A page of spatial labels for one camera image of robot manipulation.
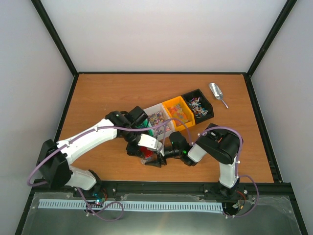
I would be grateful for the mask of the green candy bin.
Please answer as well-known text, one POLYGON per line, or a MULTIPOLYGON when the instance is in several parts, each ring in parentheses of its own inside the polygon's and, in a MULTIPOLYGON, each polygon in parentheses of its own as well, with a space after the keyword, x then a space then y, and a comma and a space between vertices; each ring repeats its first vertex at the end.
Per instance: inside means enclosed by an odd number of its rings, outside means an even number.
MULTIPOLYGON (((146 118, 137 128, 138 129, 144 129, 144 128, 148 128, 151 127, 151 124, 149 122, 149 119, 146 118)), ((147 134, 149 136, 153 136, 153 130, 146 130, 146 131, 142 131, 143 134, 147 134)))

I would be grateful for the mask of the black candy bin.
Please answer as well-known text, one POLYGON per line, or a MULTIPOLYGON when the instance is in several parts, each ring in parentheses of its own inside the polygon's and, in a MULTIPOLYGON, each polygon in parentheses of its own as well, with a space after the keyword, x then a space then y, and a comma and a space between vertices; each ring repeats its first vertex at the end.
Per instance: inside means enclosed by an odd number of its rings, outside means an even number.
POLYGON ((200 89, 185 93, 182 95, 182 98, 193 113, 195 124, 214 117, 213 106, 200 89))

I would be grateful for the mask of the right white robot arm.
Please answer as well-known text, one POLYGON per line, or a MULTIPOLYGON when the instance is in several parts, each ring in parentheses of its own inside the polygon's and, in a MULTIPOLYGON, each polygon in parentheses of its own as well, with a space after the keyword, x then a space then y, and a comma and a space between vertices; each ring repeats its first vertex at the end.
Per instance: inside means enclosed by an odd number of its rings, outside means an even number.
POLYGON ((239 183, 238 156, 243 139, 235 131, 215 124, 207 126, 194 144, 189 144, 178 131, 170 134, 171 145, 164 146, 155 157, 145 157, 144 165, 162 167, 169 158, 181 160, 187 166, 195 166, 205 155, 210 155, 219 162, 220 177, 216 186, 208 191, 224 199, 231 199, 239 183))

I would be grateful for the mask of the metal scoop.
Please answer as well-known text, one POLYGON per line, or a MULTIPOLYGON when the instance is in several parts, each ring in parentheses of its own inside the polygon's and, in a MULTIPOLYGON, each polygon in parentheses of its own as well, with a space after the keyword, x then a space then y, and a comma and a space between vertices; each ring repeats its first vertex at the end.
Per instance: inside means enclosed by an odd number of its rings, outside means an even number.
POLYGON ((209 88, 210 88, 212 94, 214 95, 214 97, 217 100, 220 100, 225 105, 225 107, 228 109, 229 106, 224 101, 223 92, 221 91, 220 87, 215 83, 210 83, 209 88))

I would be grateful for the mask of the white candy bin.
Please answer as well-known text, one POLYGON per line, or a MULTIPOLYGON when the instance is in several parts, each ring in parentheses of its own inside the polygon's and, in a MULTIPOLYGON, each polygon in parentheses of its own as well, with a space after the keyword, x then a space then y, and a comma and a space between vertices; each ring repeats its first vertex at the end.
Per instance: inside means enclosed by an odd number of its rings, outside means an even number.
MULTIPOLYGON (((148 107, 144 109, 144 112, 148 115, 148 126, 157 126, 163 124, 165 121, 170 119, 165 107, 162 103, 156 104, 154 106, 148 107)), ((167 124, 166 129, 164 126, 158 127, 156 129, 149 130, 149 133, 156 137, 159 141, 163 139, 163 137, 169 137, 169 135, 174 131, 173 122, 170 121, 167 124)))

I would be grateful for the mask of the red jar lid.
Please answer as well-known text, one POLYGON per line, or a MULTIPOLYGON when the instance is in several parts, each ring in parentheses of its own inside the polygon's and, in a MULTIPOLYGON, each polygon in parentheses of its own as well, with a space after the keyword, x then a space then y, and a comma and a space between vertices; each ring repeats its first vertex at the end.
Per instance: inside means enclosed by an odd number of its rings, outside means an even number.
POLYGON ((145 157, 146 155, 150 154, 150 153, 153 153, 151 150, 149 150, 148 148, 146 147, 141 147, 140 148, 142 154, 143 154, 143 157, 145 157))

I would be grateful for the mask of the clear plastic jar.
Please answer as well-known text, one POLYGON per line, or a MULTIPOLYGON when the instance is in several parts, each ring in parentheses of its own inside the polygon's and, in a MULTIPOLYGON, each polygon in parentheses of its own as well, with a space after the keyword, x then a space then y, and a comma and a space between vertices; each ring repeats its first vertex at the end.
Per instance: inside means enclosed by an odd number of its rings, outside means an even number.
POLYGON ((142 158, 140 161, 143 165, 149 163, 150 161, 152 160, 151 157, 148 157, 148 158, 142 158))

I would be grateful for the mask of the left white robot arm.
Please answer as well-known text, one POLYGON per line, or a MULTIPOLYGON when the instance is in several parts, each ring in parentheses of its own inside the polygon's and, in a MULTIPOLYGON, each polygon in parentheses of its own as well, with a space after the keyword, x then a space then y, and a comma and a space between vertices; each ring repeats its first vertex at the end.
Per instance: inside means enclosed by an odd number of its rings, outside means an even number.
POLYGON ((73 137, 59 142, 47 140, 37 161, 39 171, 51 189, 78 187, 89 196, 96 197, 102 191, 99 177, 92 170, 81 170, 72 164, 88 151, 118 137, 139 148, 156 151, 158 140, 146 134, 146 129, 137 130, 137 126, 147 117, 140 107, 135 107, 129 113, 113 111, 73 137))

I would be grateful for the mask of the orange candy bin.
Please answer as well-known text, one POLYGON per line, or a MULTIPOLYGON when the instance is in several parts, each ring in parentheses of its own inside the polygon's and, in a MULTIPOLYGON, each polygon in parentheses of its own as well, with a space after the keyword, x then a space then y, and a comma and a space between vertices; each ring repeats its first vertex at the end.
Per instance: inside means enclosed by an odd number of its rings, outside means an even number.
POLYGON ((188 107, 182 96, 162 102, 170 118, 177 118, 188 128, 195 126, 195 118, 192 110, 188 107))

